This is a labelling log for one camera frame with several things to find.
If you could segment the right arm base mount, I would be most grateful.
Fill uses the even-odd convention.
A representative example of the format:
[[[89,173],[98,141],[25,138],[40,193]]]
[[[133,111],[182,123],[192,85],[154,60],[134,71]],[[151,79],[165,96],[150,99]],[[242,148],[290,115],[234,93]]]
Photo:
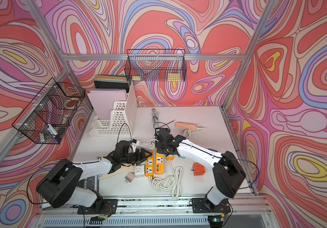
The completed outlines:
[[[232,211],[228,199],[223,199],[218,205],[215,205],[205,198],[192,198],[189,201],[189,205],[192,207],[193,213],[196,214],[221,213],[226,215]]]

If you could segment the yellow power strip with adapters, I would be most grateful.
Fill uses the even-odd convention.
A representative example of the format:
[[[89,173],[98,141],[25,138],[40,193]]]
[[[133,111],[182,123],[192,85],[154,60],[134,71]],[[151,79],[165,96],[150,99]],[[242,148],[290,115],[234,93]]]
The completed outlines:
[[[154,173],[155,174],[164,174],[164,160],[165,156],[163,154],[156,153],[155,154],[155,162],[154,162]]]

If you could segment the orange cube socket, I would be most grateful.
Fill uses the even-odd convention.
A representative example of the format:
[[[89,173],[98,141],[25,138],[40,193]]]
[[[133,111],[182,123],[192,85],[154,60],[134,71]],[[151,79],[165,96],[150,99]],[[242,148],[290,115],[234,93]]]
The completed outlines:
[[[194,176],[203,176],[206,173],[205,167],[197,162],[192,165],[192,171]]]

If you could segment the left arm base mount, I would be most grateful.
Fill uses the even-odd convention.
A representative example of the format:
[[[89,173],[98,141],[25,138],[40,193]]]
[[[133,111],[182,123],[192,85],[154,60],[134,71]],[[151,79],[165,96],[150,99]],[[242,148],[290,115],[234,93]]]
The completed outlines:
[[[116,213],[118,199],[97,199],[89,208],[78,206],[79,215],[113,215]]]

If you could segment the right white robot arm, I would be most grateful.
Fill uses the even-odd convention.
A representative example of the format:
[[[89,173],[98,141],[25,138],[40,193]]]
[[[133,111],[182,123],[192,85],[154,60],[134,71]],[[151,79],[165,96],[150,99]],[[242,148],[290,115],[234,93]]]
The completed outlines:
[[[172,136],[170,130],[162,128],[155,133],[157,152],[163,155],[177,155],[189,158],[213,171],[215,185],[204,197],[207,207],[217,206],[228,198],[234,198],[246,173],[232,152],[220,153],[203,148],[182,135]]]

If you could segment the orange power strip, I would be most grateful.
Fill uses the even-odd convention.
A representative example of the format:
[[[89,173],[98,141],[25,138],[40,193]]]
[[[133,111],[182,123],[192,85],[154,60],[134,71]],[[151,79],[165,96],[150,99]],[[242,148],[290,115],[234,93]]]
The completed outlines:
[[[174,155],[168,155],[166,156],[167,161],[173,161],[174,160]]]

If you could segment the pink power strip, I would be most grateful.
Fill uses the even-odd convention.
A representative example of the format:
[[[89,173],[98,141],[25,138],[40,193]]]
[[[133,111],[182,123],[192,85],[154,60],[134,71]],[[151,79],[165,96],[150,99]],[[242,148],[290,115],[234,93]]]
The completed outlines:
[[[190,129],[190,130],[197,129],[197,124],[187,123],[187,122],[176,122],[175,126],[178,127],[178,128]]]

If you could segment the white cube socket adapter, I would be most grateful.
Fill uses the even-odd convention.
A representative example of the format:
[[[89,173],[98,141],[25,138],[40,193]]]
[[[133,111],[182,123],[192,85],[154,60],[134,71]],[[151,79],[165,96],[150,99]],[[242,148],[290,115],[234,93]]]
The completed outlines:
[[[145,177],[145,166],[144,165],[135,166],[134,175],[136,178]]]

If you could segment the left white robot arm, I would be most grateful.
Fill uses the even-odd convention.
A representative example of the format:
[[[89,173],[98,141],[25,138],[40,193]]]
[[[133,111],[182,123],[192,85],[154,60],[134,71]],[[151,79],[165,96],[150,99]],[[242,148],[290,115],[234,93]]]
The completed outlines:
[[[36,187],[43,199],[53,208],[78,205],[97,211],[103,207],[103,197],[95,190],[78,187],[89,177],[112,174],[123,165],[140,165],[152,156],[145,149],[133,149],[128,141],[120,141],[108,155],[94,161],[60,160]]]

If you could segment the pink small plug adapter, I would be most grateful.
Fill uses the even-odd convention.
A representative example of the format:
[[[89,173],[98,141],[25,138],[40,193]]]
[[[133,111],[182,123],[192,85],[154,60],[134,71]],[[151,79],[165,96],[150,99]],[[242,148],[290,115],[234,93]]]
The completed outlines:
[[[129,173],[125,176],[125,182],[126,182],[126,183],[131,183],[134,179],[135,179],[135,174],[132,173],[132,172],[129,172]]]

